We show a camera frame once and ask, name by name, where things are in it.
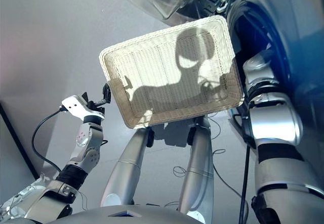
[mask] black cable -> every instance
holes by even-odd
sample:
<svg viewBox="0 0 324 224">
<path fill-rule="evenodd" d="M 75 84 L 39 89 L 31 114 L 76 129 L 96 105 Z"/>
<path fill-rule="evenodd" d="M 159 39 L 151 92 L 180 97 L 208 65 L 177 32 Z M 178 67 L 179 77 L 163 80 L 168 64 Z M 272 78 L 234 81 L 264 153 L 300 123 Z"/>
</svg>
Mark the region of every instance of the black cable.
<svg viewBox="0 0 324 224">
<path fill-rule="evenodd" d="M 242 195 L 241 195 L 241 206 L 239 209 L 239 224 L 246 223 L 244 222 L 244 203 L 245 203 L 245 196 L 247 193 L 247 184 L 248 184 L 248 174 L 249 174 L 249 159 L 250 159 L 250 147 L 247 146 L 247 153 L 245 156 L 245 168 L 244 168 L 244 179 L 243 179 L 243 188 L 242 188 Z"/>
<path fill-rule="evenodd" d="M 169 202 L 168 204 L 165 204 L 164 207 L 167 207 L 167 206 L 170 206 L 170 205 L 179 205 L 179 201 Z"/>
<path fill-rule="evenodd" d="M 62 108 L 60 108 L 58 111 L 56 111 L 55 113 L 51 114 L 50 116 L 46 117 L 45 119 L 43 119 L 38 126 L 36 127 L 34 133 L 32 134 L 32 138 L 31 138 L 31 147 L 32 150 L 34 151 L 34 153 L 43 161 L 49 163 L 50 165 L 52 165 L 56 170 L 58 170 L 59 172 L 61 171 L 61 169 L 52 161 L 50 161 L 49 159 L 47 159 L 46 157 L 43 157 L 35 148 L 35 135 L 37 133 L 37 131 L 39 130 L 39 128 L 41 127 L 42 124 L 44 124 L 47 120 L 49 120 L 50 118 L 52 118 L 53 116 L 57 115 L 58 113 L 60 113 L 62 111 Z"/>
<path fill-rule="evenodd" d="M 103 140 L 102 143 L 101 143 L 101 146 L 105 145 L 106 143 L 108 143 L 107 140 Z"/>
<path fill-rule="evenodd" d="M 187 170 L 181 166 L 175 166 L 173 167 L 172 172 L 175 177 L 185 177 Z"/>
<path fill-rule="evenodd" d="M 218 134 L 217 134 L 215 137 L 212 138 L 212 140 L 214 140 L 214 139 L 216 139 L 216 138 L 221 134 L 221 132 L 222 132 L 222 128 L 221 128 L 221 126 L 219 125 L 219 123 L 217 123 L 215 120 L 211 119 L 210 117 L 208 117 L 208 119 L 210 119 L 212 122 L 214 122 L 215 124 L 217 124 L 217 126 L 218 126 L 218 128 L 219 128 L 219 132 L 218 132 Z"/>
<path fill-rule="evenodd" d="M 215 150 L 214 152 L 213 152 L 213 157 L 214 157 L 214 155 L 215 154 L 222 154 L 222 153 L 224 153 L 224 152 L 226 152 L 226 150 L 225 149 L 217 149 L 217 150 Z M 216 169 L 216 167 L 215 167 L 215 165 L 214 165 L 214 163 L 213 163 L 213 168 L 214 168 L 214 171 L 215 171 L 215 173 L 216 173 L 216 175 L 219 177 L 219 179 L 223 182 L 223 184 L 226 186 L 226 187 L 228 187 L 230 190 L 232 190 L 237 196 L 239 196 L 241 199 L 242 199 L 242 195 L 240 195 L 239 194 L 239 192 L 238 191 L 236 191 L 234 188 L 232 188 L 222 177 L 221 177 L 221 175 L 219 174 L 219 172 L 217 171 L 217 169 Z M 245 205 L 246 205 L 246 214 L 245 214 L 245 217 L 244 217 L 244 224 L 246 224 L 247 223 L 247 221 L 248 221 L 248 217 L 249 217 L 249 204 L 248 204 L 248 202 L 247 202 L 247 200 L 244 198 L 244 200 L 245 200 Z"/>
</svg>

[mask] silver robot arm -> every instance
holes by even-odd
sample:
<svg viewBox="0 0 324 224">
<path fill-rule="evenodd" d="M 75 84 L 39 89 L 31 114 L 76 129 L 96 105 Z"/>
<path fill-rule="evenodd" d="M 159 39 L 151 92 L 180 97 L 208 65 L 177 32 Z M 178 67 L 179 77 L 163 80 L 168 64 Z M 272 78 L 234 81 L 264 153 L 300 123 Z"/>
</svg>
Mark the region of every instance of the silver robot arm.
<svg viewBox="0 0 324 224">
<path fill-rule="evenodd" d="M 25 218 L 48 223 L 71 215 L 70 204 L 74 202 L 79 188 L 100 158 L 104 108 L 99 106 L 104 103 L 106 101 L 88 102 L 86 94 L 82 97 L 71 96 L 62 101 L 63 106 L 72 115 L 80 118 L 83 124 L 79 128 L 70 161 L 33 203 Z"/>
<path fill-rule="evenodd" d="M 302 122 L 271 70 L 271 56 L 271 51 L 262 51 L 243 65 L 249 98 L 245 127 L 258 156 L 252 208 L 262 224 L 321 223 L 324 191 L 295 148 Z"/>
</svg>

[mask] black band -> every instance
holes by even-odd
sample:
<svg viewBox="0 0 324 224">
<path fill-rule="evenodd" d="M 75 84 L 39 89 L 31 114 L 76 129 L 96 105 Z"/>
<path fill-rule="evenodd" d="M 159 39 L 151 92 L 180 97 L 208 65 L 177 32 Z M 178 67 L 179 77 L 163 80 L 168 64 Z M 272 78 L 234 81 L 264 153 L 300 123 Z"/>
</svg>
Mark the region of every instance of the black band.
<svg viewBox="0 0 324 224">
<path fill-rule="evenodd" d="M 258 146 L 259 163 L 272 158 L 290 158 L 304 161 L 296 148 L 289 144 L 269 143 Z"/>
<path fill-rule="evenodd" d="M 248 101 L 250 102 L 254 97 L 266 93 L 286 93 L 286 91 L 278 84 L 270 81 L 262 81 L 251 87 L 248 91 Z"/>
<path fill-rule="evenodd" d="M 66 165 L 56 177 L 56 180 L 72 186 L 79 190 L 84 183 L 87 173 L 74 165 Z"/>
<path fill-rule="evenodd" d="M 258 193 L 257 194 L 260 195 L 260 194 L 262 194 L 265 191 L 268 191 L 268 190 L 277 190 L 277 189 L 288 189 L 288 187 L 287 187 L 287 184 L 272 184 L 272 185 L 266 185 L 266 186 L 261 187 L 258 190 Z"/>
</svg>

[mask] metallic cylinder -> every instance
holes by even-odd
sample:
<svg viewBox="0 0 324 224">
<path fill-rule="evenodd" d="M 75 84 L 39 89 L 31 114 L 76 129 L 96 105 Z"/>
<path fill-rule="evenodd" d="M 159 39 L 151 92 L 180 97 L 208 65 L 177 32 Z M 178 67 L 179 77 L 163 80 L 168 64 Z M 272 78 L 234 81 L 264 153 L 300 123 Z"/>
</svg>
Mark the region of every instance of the metallic cylinder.
<svg viewBox="0 0 324 224">
<path fill-rule="evenodd" d="M 149 132 L 149 128 L 138 129 L 127 144 L 110 175 L 100 206 L 132 203 Z"/>
<path fill-rule="evenodd" d="M 199 212 L 204 223 L 212 223 L 214 172 L 210 125 L 205 117 L 200 117 L 196 124 L 178 210 L 184 214 Z"/>
</svg>

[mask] white wall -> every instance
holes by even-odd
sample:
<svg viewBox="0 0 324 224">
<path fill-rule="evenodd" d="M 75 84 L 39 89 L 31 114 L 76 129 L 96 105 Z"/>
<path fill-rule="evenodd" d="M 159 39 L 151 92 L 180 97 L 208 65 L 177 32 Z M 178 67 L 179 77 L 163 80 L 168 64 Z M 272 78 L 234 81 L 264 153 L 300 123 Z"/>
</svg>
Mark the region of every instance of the white wall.
<svg viewBox="0 0 324 224">
<path fill-rule="evenodd" d="M 100 51 L 112 44 L 165 28 L 126 0 L 0 0 L 1 101 L 17 135 L 38 172 L 43 168 L 30 147 L 32 132 L 40 120 L 56 111 L 65 97 L 87 91 L 90 99 L 100 99 L 105 78 L 98 61 Z M 215 157 L 223 177 L 241 190 L 245 148 L 232 132 L 226 116 L 216 116 L 222 134 L 213 147 L 226 153 Z M 74 148 L 81 121 L 61 113 L 46 123 L 36 139 L 41 153 L 63 167 Z M 99 206 L 106 181 L 116 159 L 134 133 L 123 123 L 112 101 L 103 121 L 109 144 L 101 150 L 98 166 L 83 185 L 88 207 Z M 144 156 L 141 179 L 134 197 L 136 203 L 166 204 L 180 196 L 183 179 L 172 175 L 172 167 L 186 168 L 189 148 L 166 146 L 156 141 Z M 254 194 L 253 158 L 247 200 Z M 80 198 L 74 205 L 80 211 Z M 235 223 L 239 199 L 215 177 L 215 221 Z M 250 222 L 256 223 L 250 211 Z"/>
</svg>

